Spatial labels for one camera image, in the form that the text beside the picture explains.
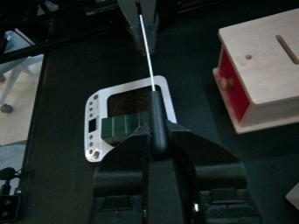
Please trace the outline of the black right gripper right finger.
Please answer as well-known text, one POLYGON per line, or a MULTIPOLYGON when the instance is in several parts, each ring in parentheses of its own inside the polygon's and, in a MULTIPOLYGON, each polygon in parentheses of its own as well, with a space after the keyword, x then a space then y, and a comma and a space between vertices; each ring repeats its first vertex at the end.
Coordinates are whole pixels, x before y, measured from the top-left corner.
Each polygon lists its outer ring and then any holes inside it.
POLYGON ((169 122, 167 129, 173 152, 193 186, 189 224, 262 224, 239 158, 179 123, 169 122))

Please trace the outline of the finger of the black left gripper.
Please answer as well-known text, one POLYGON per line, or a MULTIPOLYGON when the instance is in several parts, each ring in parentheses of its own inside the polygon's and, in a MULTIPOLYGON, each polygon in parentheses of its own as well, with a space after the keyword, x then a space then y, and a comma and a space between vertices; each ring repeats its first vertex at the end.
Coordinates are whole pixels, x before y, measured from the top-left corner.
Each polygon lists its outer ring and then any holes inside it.
POLYGON ((118 5, 128 24, 128 32, 135 41, 135 47, 142 53, 144 53, 146 52, 144 38, 142 33, 142 25, 136 3, 138 3, 136 0, 118 0, 118 5))
POLYGON ((150 53, 155 51, 156 30, 159 23, 156 22, 156 0, 140 0, 144 31, 147 36, 147 44, 150 53))

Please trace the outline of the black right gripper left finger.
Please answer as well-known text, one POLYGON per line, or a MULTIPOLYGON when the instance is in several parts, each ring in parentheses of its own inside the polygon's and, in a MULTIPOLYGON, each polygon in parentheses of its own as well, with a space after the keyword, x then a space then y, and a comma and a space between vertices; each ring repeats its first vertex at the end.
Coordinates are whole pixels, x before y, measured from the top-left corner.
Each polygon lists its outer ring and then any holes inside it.
POLYGON ((150 141, 146 124, 99 162, 88 224, 143 224, 143 172, 150 141))

